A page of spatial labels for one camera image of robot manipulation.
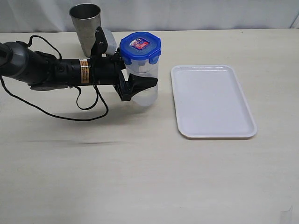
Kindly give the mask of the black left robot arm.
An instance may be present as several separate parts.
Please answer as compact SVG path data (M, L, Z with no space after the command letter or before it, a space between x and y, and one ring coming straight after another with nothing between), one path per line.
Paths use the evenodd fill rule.
M156 86L158 79L130 74L119 52L103 57L104 45L95 43L88 59L57 59L41 51L31 51L26 43L0 45L1 75L27 83L32 90L50 91L74 86L112 85L121 101L130 101L139 92Z

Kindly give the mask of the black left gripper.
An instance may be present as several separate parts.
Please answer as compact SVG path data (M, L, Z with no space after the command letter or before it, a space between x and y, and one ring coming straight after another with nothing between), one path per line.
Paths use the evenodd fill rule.
M157 78L141 77L131 73L128 80L125 80L122 70L126 68L126 65L120 50L116 50L113 56L93 56L90 61L96 83L98 85L112 85L121 101L130 101L133 95L155 87L158 83Z

